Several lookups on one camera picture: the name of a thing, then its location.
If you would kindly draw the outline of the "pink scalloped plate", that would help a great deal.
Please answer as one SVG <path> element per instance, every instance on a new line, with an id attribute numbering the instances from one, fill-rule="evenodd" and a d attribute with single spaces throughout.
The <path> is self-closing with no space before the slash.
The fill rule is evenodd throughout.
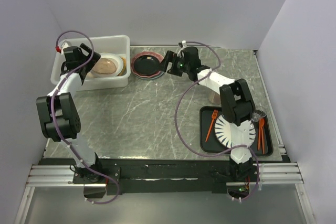
<path id="1" fill-rule="evenodd" d="M 138 53 L 131 60 L 131 70 L 139 79 L 152 80 L 161 77 L 164 72 L 159 70 L 163 56 L 152 51 Z"/>

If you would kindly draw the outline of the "black round patterned plate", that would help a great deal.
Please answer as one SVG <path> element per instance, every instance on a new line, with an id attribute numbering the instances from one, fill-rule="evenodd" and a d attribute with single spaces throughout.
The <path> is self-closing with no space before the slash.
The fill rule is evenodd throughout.
<path id="1" fill-rule="evenodd" d="M 160 62 L 155 56 L 144 55 L 134 61 L 134 69 L 138 74 L 151 76 L 159 71 Z"/>

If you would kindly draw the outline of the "brown speckled upturned plate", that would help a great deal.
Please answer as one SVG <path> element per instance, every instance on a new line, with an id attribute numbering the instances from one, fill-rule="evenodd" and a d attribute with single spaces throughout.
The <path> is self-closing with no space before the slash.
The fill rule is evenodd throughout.
<path id="1" fill-rule="evenodd" d="M 116 70 L 117 66 L 111 58 L 100 58 L 91 69 L 96 74 L 114 74 Z"/>

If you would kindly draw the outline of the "orange woven-pattern square plate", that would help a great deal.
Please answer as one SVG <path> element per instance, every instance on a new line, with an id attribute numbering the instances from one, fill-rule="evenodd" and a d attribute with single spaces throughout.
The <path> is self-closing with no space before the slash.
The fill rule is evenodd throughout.
<path id="1" fill-rule="evenodd" d="M 126 68 L 127 68 L 127 60 L 123 57 L 121 57 L 121 59 L 123 61 L 123 67 L 122 67 L 121 72 L 119 73 L 119 76 L 122 76 L 124 74 L 124 72 L 126 71 Z"/>

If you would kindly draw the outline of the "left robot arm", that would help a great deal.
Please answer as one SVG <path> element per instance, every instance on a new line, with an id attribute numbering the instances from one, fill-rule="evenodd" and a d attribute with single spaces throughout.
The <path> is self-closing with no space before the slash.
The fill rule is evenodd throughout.
<path id="1" fill-rule="evenodd" d="M 101 56 L 84 43 L 77 47 L 65 41 L 56 49 L 65 61 L 58 84 L 36 100 L 41 131 L 67 149 L 76 162 L 76 173 L 98 183 L 104 177 L 104 169 L 98 155 L 81 138 L 81 121 L 73 97 Z"/>

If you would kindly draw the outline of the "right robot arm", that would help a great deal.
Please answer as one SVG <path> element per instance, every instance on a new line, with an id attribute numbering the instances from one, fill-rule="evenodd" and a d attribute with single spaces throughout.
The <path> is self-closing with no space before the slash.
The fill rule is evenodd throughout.
<path id="1" fill-rule="evenodd" d="M 229 176 L 232 180 L 242 181 L 253 172 L 253 154 L 251 145 L 254 137 L 251 134 L 251 120 L 255 104 L 244 79 L 230 79 L 201 63 L 198 49 L 184 46 L 179 52 L 167 51 L 160 63 L 163 72 L 181 76 L 186 73 L 193 85 L 201 85 L 219 94 L 222 116 L 231 146 Z"/>

